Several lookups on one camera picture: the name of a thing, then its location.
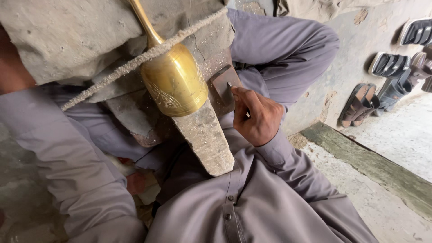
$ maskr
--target brass handle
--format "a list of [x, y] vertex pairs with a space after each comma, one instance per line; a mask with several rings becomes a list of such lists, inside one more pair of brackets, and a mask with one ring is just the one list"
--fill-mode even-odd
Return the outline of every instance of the brass handle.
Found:
[[139, 0], [129, 0], [130, 4], [132, 5], [133, 10], [135, 11], [135, 14], [140, 19], [141, 24], [144, 27], [144, 30], [147, 34], [147, 48], [155, 47], [159, 44], [162, 44], [165, 39], [160, 37], [158, 33], [153, 29], [152, 24], [149, 21], [149, 18], [147, 18], [146, 13], [144, 12], [143, 6], [141, 6], [141, 3]]

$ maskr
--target cuff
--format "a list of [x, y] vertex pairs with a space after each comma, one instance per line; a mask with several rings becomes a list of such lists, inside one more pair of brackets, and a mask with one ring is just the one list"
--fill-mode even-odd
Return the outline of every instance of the cuff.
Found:
[[272, 140], [263, 146], [257, 147], [257, 151], [263, 156], [267, 164], [282, 164], [291, 154], [293, 146], [279, 128]]
[[64, 118], [60, 108], [40, 87], [0, 96], [0, 122], [18, 136]]

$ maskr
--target grey sleeve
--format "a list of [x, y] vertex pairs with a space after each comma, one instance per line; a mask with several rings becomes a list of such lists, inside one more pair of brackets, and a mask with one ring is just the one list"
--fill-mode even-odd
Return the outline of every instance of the grey sleeve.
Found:
[[352, 202], [333, 187], [309, 157], [295, 149], [279, 129], [276, 136], [257, 148], [267, 165], [304, 198], [343, 242], [378, 241]]
[[270, 142], [257, 147], [257, 151], [267, 165], [307, 202], [338, 194], [309, 157], [288, 142], [281, 129]]
[[18, 144], [35, 152], [60, 213], [68, 214], [70, 242], [143, 242], [126, 179], [39, 88], [0, 96], [0, 122]]

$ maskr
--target man's right hand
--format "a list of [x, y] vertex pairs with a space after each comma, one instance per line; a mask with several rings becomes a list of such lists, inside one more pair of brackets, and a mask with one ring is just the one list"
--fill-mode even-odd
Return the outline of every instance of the man's right hand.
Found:
[[6, 30], [0, 26], [0, 95], [34, 86], [35, 80], [22, 64]]
[[233, 127], [255, 147], [272, 140], [279, 130], [284, 107], [253, 90], [234, 86], [231, 91], [235, 98]]

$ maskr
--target frayed rope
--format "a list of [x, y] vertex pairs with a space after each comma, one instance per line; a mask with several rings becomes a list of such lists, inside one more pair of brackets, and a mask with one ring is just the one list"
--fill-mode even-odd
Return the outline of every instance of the frayed rope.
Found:
[[226, 7], [222, 8], [221, 10], [217, 11], [216, 13], [207, 16], [205, 19], [202, 19], [198, 21], [196, 24], [187, 27], [186, 29], [180, 30], [177, 32], [177, 34], [166, 40], [164, 43], [155, 46], [148, 51], [142, 53], [141, 55], [137, 56], [136, 58], [130, 60], [125, 65], [118, 67], [116, 70], [114, 70], [113, 73], [105, 76], [100, 82], [95, 83], [94, 85], [90, 86], [88, 89], [82, 91], [79, 95], [77, 95], [75, 98], [68, 101], [66, 104], [64, 104], [61, 107], [62, 111], [66, 111], [67, 109], [73, 107], [74, 105], [84, 101], [85, 99], [92, 96], [94, 93], [98, 92], [105, 86], [109, 85], [110, 83], [114, 82], [119, 77], [128, 74], [135, 68], [139, 67], [142, 63], [151, 60], [152, 58], [158, 57], [166, 52], [168, 52], [174, 45], [182, 42], [186, 37], [192, 35], [200, 28], [210, 24], [213, 22], [213, 20], [216, 20], [219, 18], [222, 14], [226, 14], [228, 12], [228, 9]]

